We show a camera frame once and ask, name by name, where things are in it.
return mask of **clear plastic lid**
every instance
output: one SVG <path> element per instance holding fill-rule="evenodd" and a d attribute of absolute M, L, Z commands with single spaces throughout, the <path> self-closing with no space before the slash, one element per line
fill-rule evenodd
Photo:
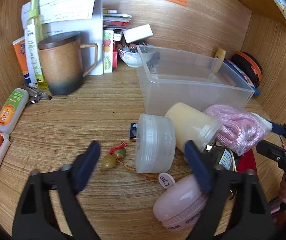
<path fill-rule="evenodd" d="M 136 172 L 166 172 L 172 165 L 174 154 L 173 122 L 168 117 L 141 114 L 136 133 Z"/>
<path fill-rule="evenodd" d="M 213 120 L 211 125 L 205 125 L 198 136 L 192 139 L 200 151 L 204 151 L 206 146 L 214 141 L 222 127 L 222 123 L 219 119 L 213 118 Z"/>

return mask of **wooden desk surface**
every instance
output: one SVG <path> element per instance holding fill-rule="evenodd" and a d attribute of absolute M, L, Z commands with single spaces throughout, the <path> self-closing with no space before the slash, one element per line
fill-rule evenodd
<path fill-rule="evenodd" d="M 81 89 L 54 96 L 24 110 L 11 133 L 11 147 L 0 168 L 0 223 L 10 233 L 25 182 L 33 169 L 54 171 L 72 163 L 92 140 L 101 144 L 102 156 L 78 200 L 102 239 L 185 239 L 188 231 L 168 232 L 153 215 L 152 206 L 164 192 L 158 182 L 126 170 L 121 165 L 102 174 L 103 156 L 120 140 L 129 143 L 125 163 L 135 165 L 135 143 L 129 142 L 131 122 L 144 113 L 136 69 L 119 64 L 112 74 L 90 76 Z M 255 100 L 246 107 L 267 117 Z M 276 135 L 268 140 L 279 144 Z M 174 161 L 183 162 L 177 150 Z M 256 154 L 258 175 L 268 200 L 277 195 L 282 171 L 276 163 Z M 172 166 L 174 178 L 190 173 L 188 165 Z M 59 198 L 51 193 L 62 231 L 69 233 Z M 218 232 L 224 230 L 232 202 L 226 204 Z"/>

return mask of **product label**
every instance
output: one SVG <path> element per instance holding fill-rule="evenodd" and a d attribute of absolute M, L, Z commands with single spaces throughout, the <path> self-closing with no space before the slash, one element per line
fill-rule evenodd
<path fill-rule="evenodd" d="M 8 125 L 11 122 L 23 96 L 23 92 L 15 90 L 6 100 L 0 112 L 0 125 Z"/>
<path fill-rule="evenodd" d="M 224 151 L 218 164 L 222 165 L 228 171 L 230 170 L 230 166 L 232 165 L 232 156 L 228 150 Z"/>
<path fill-rule="evenodd" d="M 30 54 L 31 54 L 31 60 L 32 60 L 35 77 L 38 81 L 43 82 L 44 77 L 43 77 L 40 59 L 39 59 L 34 24 L 29 24 L 27 26 L 27 42 L 28 42 L 28 49 L 30 50 Z"/>
<path fill-rule="evenodd" d="M 200 210 L 196 215 L 192 216 L 190 219 L 186 220 L 185 223 L 191 223 L 193 220 L 197 219 L 203 212 L 203 209 Z"/>
<path fill-rule="evenodd" d="M 112 73 L 113 63 L 113 31 L 103 31 L 103 70 L 104 73 Z"/>

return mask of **white round container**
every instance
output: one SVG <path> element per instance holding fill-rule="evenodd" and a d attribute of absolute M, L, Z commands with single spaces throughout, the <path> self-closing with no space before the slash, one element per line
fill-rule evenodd
<path fill-rule="evenodd" d="M 141 114 L 136 133 L 136 172 L 166 172 L 172 165 L 174 153 L 175 131 L 171 119 Z"/>

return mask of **pink rope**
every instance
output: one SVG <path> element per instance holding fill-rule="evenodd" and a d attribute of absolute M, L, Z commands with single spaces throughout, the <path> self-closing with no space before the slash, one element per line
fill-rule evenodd
<path fill-rule="evenodd" d="M 206 109 L 205 113 L 221 120 L 223 126 L 217 138 L 238 155 L 244 155 L 265 135 L 265 126 L 257 117 L 231 106 L 213 105 Z"/>

